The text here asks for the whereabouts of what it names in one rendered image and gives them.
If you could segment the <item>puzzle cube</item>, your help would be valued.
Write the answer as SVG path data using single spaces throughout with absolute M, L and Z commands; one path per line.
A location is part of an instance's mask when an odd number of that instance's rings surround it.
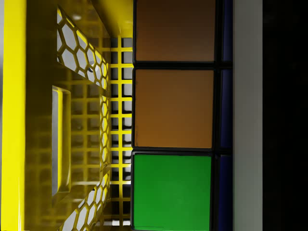
M 233 0 L 134 0 L 134 231 L 232 231 Z

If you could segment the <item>yellow basket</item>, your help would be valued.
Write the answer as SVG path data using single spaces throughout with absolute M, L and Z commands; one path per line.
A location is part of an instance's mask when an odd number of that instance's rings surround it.
M 4 0 L 1 231 L 113 231 L 114 0 Z

